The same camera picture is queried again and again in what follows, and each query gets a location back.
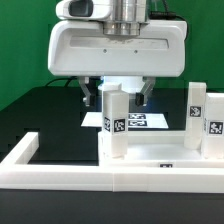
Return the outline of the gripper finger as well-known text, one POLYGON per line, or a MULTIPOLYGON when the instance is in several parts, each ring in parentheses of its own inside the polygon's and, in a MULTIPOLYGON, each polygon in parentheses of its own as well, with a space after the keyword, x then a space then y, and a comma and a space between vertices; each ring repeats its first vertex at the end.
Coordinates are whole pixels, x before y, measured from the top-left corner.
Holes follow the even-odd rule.
POLYGON ((155 77, 144 77, 143 78, 144 85, 142 89, 135 94, 135 105, 136 106, 146 106, 148 102, 148 98, 152 94, 152 90, 156 83, 155 77))
POLYGON ((79 77, 78 82, 84 93, 83 102, 86 106, 94 106, 96 98, 96 81, 90 77, 79 77))

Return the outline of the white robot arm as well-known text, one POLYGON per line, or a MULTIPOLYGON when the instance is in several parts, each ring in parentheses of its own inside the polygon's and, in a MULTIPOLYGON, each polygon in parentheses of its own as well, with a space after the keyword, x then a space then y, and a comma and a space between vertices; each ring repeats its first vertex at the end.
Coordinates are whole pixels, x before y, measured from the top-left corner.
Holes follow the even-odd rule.
POLYGON ((185 67, 188 25, 147 0, 61 0, 53 27, 48 69, 76 76, 90 106, 93 77, 120 82, 144 105, 157 77, 178 77, 185 67))

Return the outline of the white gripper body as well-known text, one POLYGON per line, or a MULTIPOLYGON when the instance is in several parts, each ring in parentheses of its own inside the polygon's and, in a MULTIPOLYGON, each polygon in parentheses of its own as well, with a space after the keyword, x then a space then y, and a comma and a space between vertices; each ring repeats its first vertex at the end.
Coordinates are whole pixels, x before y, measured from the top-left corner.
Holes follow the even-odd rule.
POLYGON ((184 21, 153 20, 138 36, 111 36, 99 22, 61 21, 50 35, 48 69, 61 76, 178 77, 186 30, 184 21))

